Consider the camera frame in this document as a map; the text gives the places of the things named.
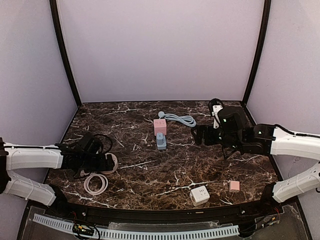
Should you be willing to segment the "pink round socket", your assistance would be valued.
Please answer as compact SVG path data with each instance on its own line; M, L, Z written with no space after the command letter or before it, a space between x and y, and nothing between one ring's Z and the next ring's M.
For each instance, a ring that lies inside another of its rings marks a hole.
M117 157L113 153L105 154L104 167L101 171L104 175L110 175L114 173L119 167L119 162Z

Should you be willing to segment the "pink cube socket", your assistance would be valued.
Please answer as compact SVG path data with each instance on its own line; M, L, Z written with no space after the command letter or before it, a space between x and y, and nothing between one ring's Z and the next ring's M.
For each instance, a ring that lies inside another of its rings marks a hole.
M154 135L156 136L158 133L162 133L163 135L167 135L167 122L164 118L154 119L153 120L153 129Z

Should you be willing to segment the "white cube socket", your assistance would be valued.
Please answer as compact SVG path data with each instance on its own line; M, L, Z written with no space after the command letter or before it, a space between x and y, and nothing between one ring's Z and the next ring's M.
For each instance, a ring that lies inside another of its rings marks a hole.
M204 185L193 188L190 191L189 196L195 207L207 203L210 199L210 194Z

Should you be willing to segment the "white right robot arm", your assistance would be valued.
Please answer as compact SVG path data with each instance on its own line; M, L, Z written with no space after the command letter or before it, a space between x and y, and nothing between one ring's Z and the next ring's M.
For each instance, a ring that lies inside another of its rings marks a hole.
M319 135L294 132L279 124L250 125L240 106L213 105L213 124L196 125L191 134L197 145L221 145L232 152L262 156L294 156L320 159ZM320 164L283 181L264 187L261 200L265 203L283 203L286 200L320 188Z

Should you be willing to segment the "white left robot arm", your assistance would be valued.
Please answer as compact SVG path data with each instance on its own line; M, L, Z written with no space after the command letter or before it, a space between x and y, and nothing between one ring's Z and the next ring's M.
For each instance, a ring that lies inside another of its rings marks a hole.
M78 141L52 145L15 145L0 142L0 192L32 200L45 206L57 206L68 200L58 186L36 182L17 174L19 169L60 169L72 170L74 178L93 177L102 181L102 189L87 193L96 196L108 187L107 175L114 173L118 166L117 157L111 153L113 141L103 134L87 133Z

